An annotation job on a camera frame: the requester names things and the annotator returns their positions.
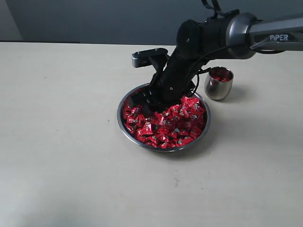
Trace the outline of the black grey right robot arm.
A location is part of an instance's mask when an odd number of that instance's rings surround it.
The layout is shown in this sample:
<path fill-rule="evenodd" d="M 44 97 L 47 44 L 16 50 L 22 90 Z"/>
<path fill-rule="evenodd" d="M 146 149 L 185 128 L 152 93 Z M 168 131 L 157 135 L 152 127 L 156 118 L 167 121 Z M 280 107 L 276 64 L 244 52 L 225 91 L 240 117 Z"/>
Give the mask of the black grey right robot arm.
<path fill-rule="evenodd" d="M 250 13 L 236 13 L 208 18 L 203 23 L 187 20 L 179 27 L 171 55 L 164 48 L 133 53 L 135 68 L 151 65 L 156 72 L 145 88 L 129 97 L 129 105 L 140 106 L 145 115 L 150 115 L 178 104 L 183 96 L 195 93 L 193 77 L 212 60 L 246 60 L 257 52 L 276 54 L 302 49 L 302 14 L 259 20 Z"/>

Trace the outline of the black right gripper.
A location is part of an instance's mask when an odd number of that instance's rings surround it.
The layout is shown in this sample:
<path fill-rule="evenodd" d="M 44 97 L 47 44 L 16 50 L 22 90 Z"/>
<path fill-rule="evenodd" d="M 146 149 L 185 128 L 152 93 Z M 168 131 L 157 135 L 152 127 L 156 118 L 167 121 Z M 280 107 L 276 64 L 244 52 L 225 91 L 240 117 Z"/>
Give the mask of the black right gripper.
<path fill-rule="evenodd" d="M 141 106 L 145 118 L 154 116 L 172 105 L 194 89 L 194 72 L 188 70 L 165 69 L 156 72 L 152 81 L 144 88 L 132 94 L 128 99 L 130 107 Z"/>

